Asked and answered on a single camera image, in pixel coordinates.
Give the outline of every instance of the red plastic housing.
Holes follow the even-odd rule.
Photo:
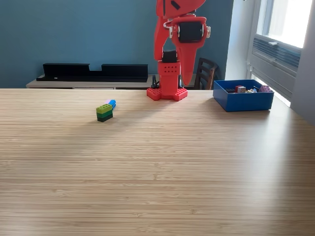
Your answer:
[[[198,9],[205,1],[206,0],[157,0],[157,16],[165,19],[174,19]]]
[[[207,19],[196,17],[190,12],[199,8],[205,0],[157,0],[157,15],[159,16],[154,38],[154,58],[158,61],[159,88],[149,88],[147,95],[153,100],[173,99],[179,101],[188,95],[184,88],[178,88],[178,77],[182,75],[185,85],[191,82],[196,52],[206,40],[208,28]],[[181,43],[179,41],[179,24],[182,22],[200,22],[203,25],[203,35],[199,42]],[[176,46],[177,62],[163,63],[163,47],[170,36]]]

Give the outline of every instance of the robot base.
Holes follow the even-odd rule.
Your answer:
[[[166,99],[178,102],[188,96],[188,91],[185,88],[179,88],[177,89],[177,93],[175,95],[163,96],[162,90],[160,88],[149,88],[147,89],[147,96],[153,99],[154,101]]]

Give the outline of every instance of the white wall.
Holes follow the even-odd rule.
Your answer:
[[[234,0],[226,80],[246,79],[255,0]]]
[[[315,125],[315,0],[311,9],[291,108]]]

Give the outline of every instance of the window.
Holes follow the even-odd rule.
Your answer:
[[[248,55],[248,75],[258,76],[287,100],[315,0],[256,0]]]
[[[312,0],[262,0],[257,34],[302,48]]]

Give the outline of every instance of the lego stack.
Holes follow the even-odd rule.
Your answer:
[[[108,100],[106,104],[96,109],[97,121],[105,122],[113,118],[113,110],[116,107],[115,100]]]

